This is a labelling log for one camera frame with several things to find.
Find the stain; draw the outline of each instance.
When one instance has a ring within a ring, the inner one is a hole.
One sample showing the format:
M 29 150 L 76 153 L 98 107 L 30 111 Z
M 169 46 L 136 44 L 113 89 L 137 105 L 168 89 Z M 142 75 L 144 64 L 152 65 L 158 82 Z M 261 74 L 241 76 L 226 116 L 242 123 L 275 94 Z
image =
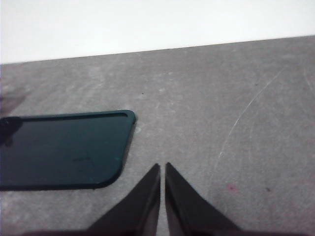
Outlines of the stain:
M 228 184 L 226 186 L 227 190 L 229 190 L 230 192 L 237 192 L 237 188 L 234 184 Z

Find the dark tinted glass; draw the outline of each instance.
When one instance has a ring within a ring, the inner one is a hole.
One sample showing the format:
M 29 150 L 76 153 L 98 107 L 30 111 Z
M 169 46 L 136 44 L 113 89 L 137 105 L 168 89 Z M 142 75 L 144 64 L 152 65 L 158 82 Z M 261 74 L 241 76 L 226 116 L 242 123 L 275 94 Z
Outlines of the dark tinted glass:
M 0 119 L 0 189 L 96 188 L 120 174 L 132 111 Z

